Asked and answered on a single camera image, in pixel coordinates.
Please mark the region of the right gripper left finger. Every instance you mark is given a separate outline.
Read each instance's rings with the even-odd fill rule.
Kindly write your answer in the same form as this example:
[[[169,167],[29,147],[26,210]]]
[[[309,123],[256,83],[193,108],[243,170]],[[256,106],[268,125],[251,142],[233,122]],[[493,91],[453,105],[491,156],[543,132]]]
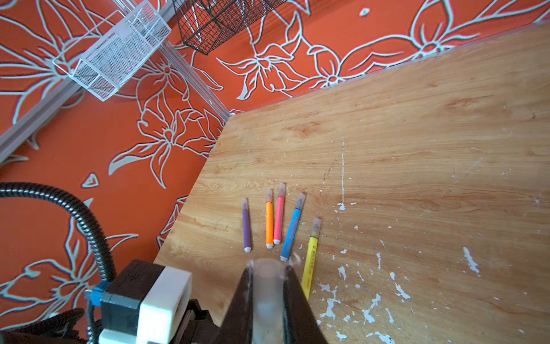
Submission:
[[[254,267],[243,271],[219,332],[212,343],[252,343],[254,326]]]

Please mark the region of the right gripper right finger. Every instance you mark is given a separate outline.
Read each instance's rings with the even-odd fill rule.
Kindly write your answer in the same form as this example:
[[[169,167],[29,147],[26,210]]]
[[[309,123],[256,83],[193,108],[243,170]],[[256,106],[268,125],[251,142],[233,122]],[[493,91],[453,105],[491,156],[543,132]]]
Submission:
[[[284,343],[327,344],[292,266],[284,268]]]

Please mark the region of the clear pen cap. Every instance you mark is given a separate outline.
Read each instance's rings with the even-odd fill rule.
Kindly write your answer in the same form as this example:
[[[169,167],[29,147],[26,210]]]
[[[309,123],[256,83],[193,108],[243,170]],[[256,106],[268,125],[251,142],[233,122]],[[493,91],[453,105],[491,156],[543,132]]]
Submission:
[[[284,268],[275,259],[253,262],[252,343],[284,342]]]

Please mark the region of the blue marker pen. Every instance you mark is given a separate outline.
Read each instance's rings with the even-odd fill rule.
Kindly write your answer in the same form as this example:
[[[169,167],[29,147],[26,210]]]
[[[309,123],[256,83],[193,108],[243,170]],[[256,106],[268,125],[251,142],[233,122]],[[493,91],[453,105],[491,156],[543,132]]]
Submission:
[[[290,258],[297,228],[299,226],[300,218],[302,215],[302,209],[305,203],[305,199],[306,199],[306,195],[304,193],[300,193],[297,199],[296,206],[293,211],[292,220],[289,225],[289,231],[286,235],[282,253],[280,255],[280,260],[282,262],[287,262]]]

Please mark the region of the pink marker pen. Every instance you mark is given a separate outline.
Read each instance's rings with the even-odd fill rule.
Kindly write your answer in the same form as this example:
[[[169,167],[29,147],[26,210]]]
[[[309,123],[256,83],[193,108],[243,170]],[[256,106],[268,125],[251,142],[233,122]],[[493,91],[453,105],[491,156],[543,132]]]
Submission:
[[[274,224],[274,243],[279,245],[282,242],[282,228],[284,220],[284,202],[286,195],[286,184],[281,183],[279,185],[277,202],[276,202],[276,216]]]

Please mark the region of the yellow marker pen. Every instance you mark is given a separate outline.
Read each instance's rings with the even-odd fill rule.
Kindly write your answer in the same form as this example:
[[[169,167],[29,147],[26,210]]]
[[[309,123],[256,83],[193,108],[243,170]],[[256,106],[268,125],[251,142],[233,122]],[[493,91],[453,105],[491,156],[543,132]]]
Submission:
[[[322,220],[320,218],[315,218],[309,236],[307,256],[305,259],[305,267],[302,275],[302,290],[307,300],[309,299],[311,292],[321,226]]]

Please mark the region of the purple marker pen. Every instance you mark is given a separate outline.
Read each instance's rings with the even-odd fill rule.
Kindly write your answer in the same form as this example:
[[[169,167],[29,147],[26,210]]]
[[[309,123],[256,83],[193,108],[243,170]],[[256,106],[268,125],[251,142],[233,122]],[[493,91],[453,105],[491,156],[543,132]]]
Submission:
[[[243,222],[243,247],[246,253],[252,251],[252,228],[249,214],[249,201],[248,199],[242,199],[242,222]]]

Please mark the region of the orange marker pen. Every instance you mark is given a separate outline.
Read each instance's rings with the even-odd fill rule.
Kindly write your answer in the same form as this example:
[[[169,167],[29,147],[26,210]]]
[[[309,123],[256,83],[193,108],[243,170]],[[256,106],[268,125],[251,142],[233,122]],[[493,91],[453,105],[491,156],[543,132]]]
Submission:
[[[272,189],[268,189],[266,192],[266,247],[268,249],[274,247],[274,205]]]

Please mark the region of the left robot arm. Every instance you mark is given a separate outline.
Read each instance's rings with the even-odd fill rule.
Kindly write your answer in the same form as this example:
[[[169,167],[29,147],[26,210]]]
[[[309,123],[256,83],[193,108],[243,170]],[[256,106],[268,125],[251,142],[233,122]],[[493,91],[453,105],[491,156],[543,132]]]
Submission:
[[[1,185],[1,328],[33,325],[84,308],[85,291],[100,281],[95,254],[79,222],[52,201],[32,194],[32,183]],[[134,259],[152,262],[193,184],[104,183],[75,189],[103,226],[118,269]]]

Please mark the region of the clear plastic bin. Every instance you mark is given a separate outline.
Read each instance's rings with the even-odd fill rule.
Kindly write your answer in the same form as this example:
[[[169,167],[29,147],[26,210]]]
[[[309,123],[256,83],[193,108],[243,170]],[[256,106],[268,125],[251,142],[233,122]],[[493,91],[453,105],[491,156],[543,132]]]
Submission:
[[[168,23],[148,1],[114,11],[73,39],[52,64],[101,101],[116,94],[167,39]]]

